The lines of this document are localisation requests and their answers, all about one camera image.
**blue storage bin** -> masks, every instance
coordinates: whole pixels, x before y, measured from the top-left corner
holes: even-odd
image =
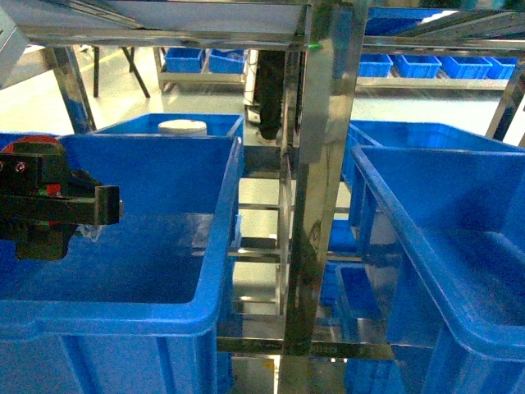
[[[365,35],[395,35],[440,12],[424,9],[371,8]]]
[[[319,304],[323,306],[333,306],[336,302],[336,268],[341,264],[342,262],[339,261],[326,261],[325,272],[322,276],[321,295],[319,298]]]
[[[491,63],[484,57],[440,57],[443,71],[450,78],[482,80],[491,69]]]
[[[516,57],[487,57],[492,67],[486,74],[492,80],[507,80],[512,75],[512,71],[518,64]]]
[[[331,225],[328,249],[339,254],[352,254],[358,251],[358,244],[346,219],[334,219]]]
[[[408,123],[400,121],[352,121],[345,147],[343,178],[352,188],[349,225],[360,241],[364,184],[354,178],[355,166],[350,153],[355,145],[396,148],[466,149],[488,152],[525,152],[523,149],[439,123]]]
[[[242,74],[246,56],[243,50],[221,51],[212,49],[210,52],[210,71],[218,74]]]
[[[392,68],[390,56],[365,53],[359,63],[359,76],[384,76],[387,77]]]
[[[120,186],[125,215],[57,262],[16,261],[0,241],[2,393],[217,392],[239,140],[60,141],[72,170]]]
[[[394,55],[392,60],[405,78],[436,78],[441,68],[435,56]]]
[[[244,115],[206,113],[147,113],[97,131],[98,134],[158,134],[164,121],[188,119],[206,123],[208,135],[244,137]]]
[[[348,359],[345,387],[347,394],[406,394],[394,361]]]
[[[203,69],[205,57],[204,49],[171,48],[164,57],[166,71],[198,74]]]
[[[375,296],[361,263],[344,263],[336,268],[336,315],[343,339],[352,341],[358,333],[358,318],[381,319]]]
[[[422,394],[525,389],[525,154],[356,147],[363,263]]]
[[[348,219],[334,219],[331,225],[330,243],[328,249],[338,254],[355,254],[358,244],[350,228]],[[321,296],[319,302],[324,306],[333,306],[337,297],[336,268],[341,261],[327,261],[322,279]]]

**white container lid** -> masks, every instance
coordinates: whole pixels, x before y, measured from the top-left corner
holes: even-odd
[[[208,135],[208,128],[203,121],[191,121],[188,119],[176,119],[164,121],[158,125],[158,132],[167,135]]]

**floor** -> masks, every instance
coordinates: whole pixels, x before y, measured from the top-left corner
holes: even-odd
[[[102,48],[99,98],[92,97],[93,52],[78,52],[77,57],[89,93],[98,128],[137,117],[146,112],[243,113],[242,90],[197,86],[193,89],[173,87],[162,94],[158,88],[153,52],[139,48],[136,64],[152,98],[144,98],[122,52]],[[358,92],[354,119],[390,121],[435,121],[483,135],[494,114],[501,92],[450,92],[417,90],[365,90]],[[71,124],[62,103],[53,73],[27,80],[0,90],[0,130],[45,131],[70,134]],[[506,142],[517,144],[523,134],[525,116],[520,112]],[[248,126],[246,144],[256,144],[255,129]],[[277,182],[243,179],[241,202],[277,203]],[[349,205],[349,192],[340,188],[338,206]],[[243,211],[244,236],[269,237],[276,234],[276,214],[268,211]],[[271,264],[238,264],[235,289],[238,296],[271,299],[275,296],[275,269]],[[268,306],[266,313],[272,314]],[[242,368],[249,369],[249,363]]]

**red component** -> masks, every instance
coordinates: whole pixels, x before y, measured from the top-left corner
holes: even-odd
[[[46,189],[46,195],[48,197],[58,197],[62,193],[62,186],[58,183],[52,183],[51,185],[48,185]]]
[[[11,142],[8,146],[2,149],[4,153],[15,153],[15,144],[17,142],[40,142],[43,144],[60,144],[60,142],[50,135],[27,135],[14,142]]]

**stainless steel shelf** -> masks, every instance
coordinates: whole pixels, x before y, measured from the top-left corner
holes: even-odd
[[[451,78],[359,77],[358,88],[505,90],[507,80],[454,80]]]

